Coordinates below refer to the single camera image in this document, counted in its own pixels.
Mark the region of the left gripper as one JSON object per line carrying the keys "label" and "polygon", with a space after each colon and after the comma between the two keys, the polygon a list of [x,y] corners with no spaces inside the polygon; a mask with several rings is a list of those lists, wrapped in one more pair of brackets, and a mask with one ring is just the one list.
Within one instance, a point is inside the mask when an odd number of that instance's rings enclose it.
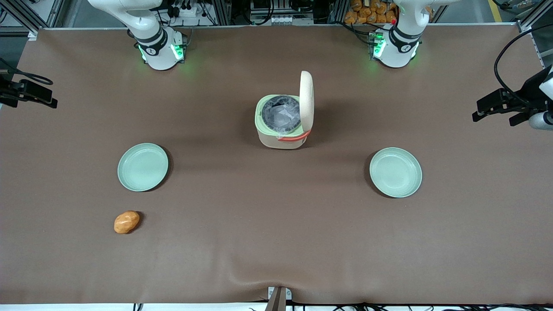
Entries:
{"label": "left gripper", "polygon": [[[524,83],[518,94],[527,100],[530,108],[535,108],[539,112],[552,112],[553,100],[553,69],[549,65],[535,75],[529,77]],[[506,89],[498,89],[490,94],[480,98],[476,102],[477,110],[472,113],[473,122],[478,122],[486,116],[493,114],[507,114],[518,112],[509,118],[511,127],[524,122],[529,122],[531,127],[540,126],[539,112],[525,112],[525,104],[511,95]]]}

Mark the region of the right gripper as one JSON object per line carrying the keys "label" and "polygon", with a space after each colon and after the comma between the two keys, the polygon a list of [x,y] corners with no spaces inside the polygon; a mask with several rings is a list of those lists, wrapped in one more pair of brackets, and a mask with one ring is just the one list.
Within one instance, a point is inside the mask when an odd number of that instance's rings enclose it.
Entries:
{"label": "right gripper", "polygon": [[28,79],[20,82],[10,81],[0,77],[0,103],[12,108],[18,107],[19,101],[31,101],[43,104],[49,108],[57,108],[57,100],[53,91]]}

